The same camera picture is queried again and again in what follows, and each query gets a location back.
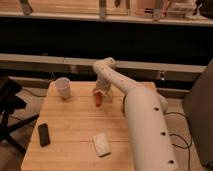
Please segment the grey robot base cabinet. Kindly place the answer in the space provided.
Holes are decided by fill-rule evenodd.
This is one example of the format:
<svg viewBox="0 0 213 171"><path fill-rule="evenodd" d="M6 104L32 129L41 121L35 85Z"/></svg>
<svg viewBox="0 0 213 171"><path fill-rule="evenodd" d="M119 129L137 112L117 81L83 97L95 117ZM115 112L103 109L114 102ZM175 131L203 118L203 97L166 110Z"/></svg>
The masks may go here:
<svg viewBox="0 0 213 171"><path fill-rule="evenodd" d="M213 59L185 96L182 106L200 162L213 169Z"/></svg>

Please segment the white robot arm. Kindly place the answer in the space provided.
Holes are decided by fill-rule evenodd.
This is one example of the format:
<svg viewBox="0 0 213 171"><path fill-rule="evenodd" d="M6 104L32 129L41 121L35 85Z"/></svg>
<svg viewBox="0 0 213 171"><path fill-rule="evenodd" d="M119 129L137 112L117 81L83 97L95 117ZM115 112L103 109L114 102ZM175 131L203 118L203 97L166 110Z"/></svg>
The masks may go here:
<svg viewBox="0 0 213 171"><path fill-rule="evenodd" d="M107 92L114 85L125 95L127 120L135 171L180 171L164 113L167 101L151 90L115 70L108 57L93 64L97 74L96 90Z"/></svg>

